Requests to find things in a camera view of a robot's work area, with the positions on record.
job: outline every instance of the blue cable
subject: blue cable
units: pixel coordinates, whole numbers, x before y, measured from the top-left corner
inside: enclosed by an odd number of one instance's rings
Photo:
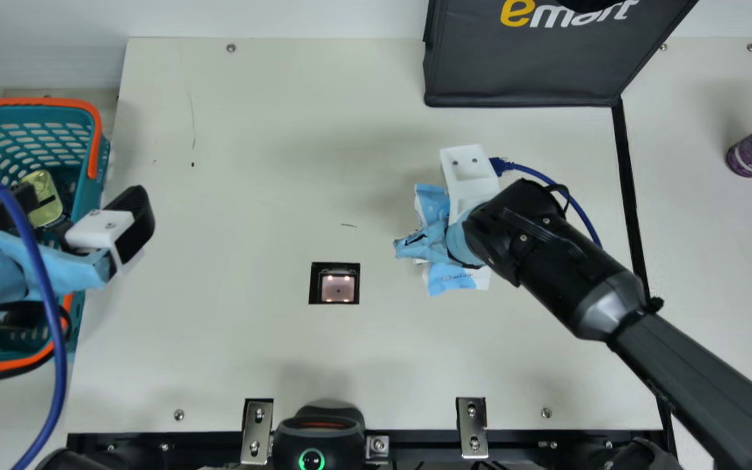
[[[546,182],[549,185],[555,185],[556,182],[553,181],[552,178],[545,175],[542,172],[539,172],[539,170],[533,170],[532,168],[528,166],[523,166],[522,164],[517,163],[511,163],[510,161],[504,161],[501,159],[498,159],[502,161],[502,163],[505,163],[505,170],[518,170],[519,172],[526,173],[528,175],[535,176],[536,178],[540,179],[543,182]],[[493,161],[492,166],[496,166],[497,161]],[[585,228],[587,228],[587,232],[591,235],[591,240],[593,240],[593,243],[596,243],[597,247],[603,247],[603,243],[599,239],[599,235],[597,235],[597,230],[594,229],[593,224],[591,224],[591,219],[588,218],[588,215],[585,214],[585,209],[582,209],[582,206],[579,205],[579,202],[576,202],[576,199],[573,198],[570,194],[563,194],[564,197],[567,197],[567,200],[570,200],[571,206],[573,206],[573,209],[576,211],[577,214],[579,214],[579,218],[581,218],[582,223],[585,224]]]
[[[33,273],[39,282],[39,290],[42,292],[45,319],[48,321],[48,329],[51,331],[51,339],[54,341],[54,397],[52,398],[51,409],[48,411],[48,417],[44,425],[42,425],[42,429],[31,446],[25,451],[22,458],[12,468],[12,470],[24,470],[39,455],[48,438],[51,437],[55,426],[57,426],[57,421],[63,412],[68,370],[66,369],[65,337],[63,337],[63,328],[60,325],[59,313],[57,313],[59,312],[57,310],[57,298],[54,296],[54,290],[51,288],[51,279],[48,279],[48,271],[45,270],[42,255],[39,254],[39,245],[37,244],[36,237],[33,235],[33,227],[31,227],[31,223],[25,217],[25,212],[23,212],[17,200],[10,193],[8,187],[2,184],[0,184],[0,201],[8,209],[8,213],[19,232],[19,237],[22,238],[25,244],[27,256],[31,260]]]

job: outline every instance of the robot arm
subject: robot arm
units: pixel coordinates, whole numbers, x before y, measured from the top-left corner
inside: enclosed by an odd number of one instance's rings
[[[718,468],[752,468],[752,382],[656,315],[639,278],[570,226],[551,191],[514,182],[448,229],[574,336],[608,344]]]

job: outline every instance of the black metal frame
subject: black metal frame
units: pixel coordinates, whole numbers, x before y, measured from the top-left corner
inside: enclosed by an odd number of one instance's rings
[[[460,436],[447,431],[373,431],[387,435],[387,460],[399,462],[466,462],[460,456]],[[617,448],[641,437],[660,447],[666,445],[663,431],[495,431],[487,433],[490,461],[531,461],[545,468],[558,468],[557,462],[576,445],[597,444]],[[113,446],[140,446],[164,450],[166,468],[198,468],[205,465],[239,462],[241,432],[155,432],[69,434],[66,447],[85,455],[104,452]]]
[[[626,111],[623,107],[623,98],[611,107],[612,121],[614,122],[614,142],[617,146],[617,163],[620,172],[620,191],[623,194],[623,211],[625,212],[626,230],[629,233],[629,251],[632,258],[632,271],[642,280],[646,300],[651,301],[651,292],[648,288],[648,274],[646,273],[646,260],[642,253],[642,239],[640,238],[640,223],[636,214],[636,191],[635,174],[632,171],[631,151],[629,149],[629,133],[626,129]],[[675,434],[672,430],[672,411],[663,399],[656,396],[657,414],[663,431],[666,432],[666,444],[661,449],[678,458],[678,449],[675,444]]]

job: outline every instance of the emart logo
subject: emart logo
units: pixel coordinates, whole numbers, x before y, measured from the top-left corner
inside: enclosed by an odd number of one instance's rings
[[[525,24],[539,27],[543,22],[544,27],[554,27],[561,17],[561,27],[582,26],[594,21],[605,21],[612,14],[614,19],[623,20],[628,18],[629,9],[639,2],[640,0],[626,0],[599,12],[577,15],[573,10],[559,5],[541,5],[535,8],[535,0],[507,0],[501,9],[501,23],[510,27],[521,27]]]

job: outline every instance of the green led light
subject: green led light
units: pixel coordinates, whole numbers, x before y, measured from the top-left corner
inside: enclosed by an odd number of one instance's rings
[[[307,455],[307,453],[315,452],[319,455],[319,459],[321,459],[321,465],[319,465],[318,470],[323,470],[323,466],[325,464],[324,458],[323,458],[323,452],[317,450],[316,448],[307,449],[303,452],[301,452],[301,457],[298,458],[298,466],[301,467],[301,470],[307,470],[306,467],[304,467],[304,456]]]

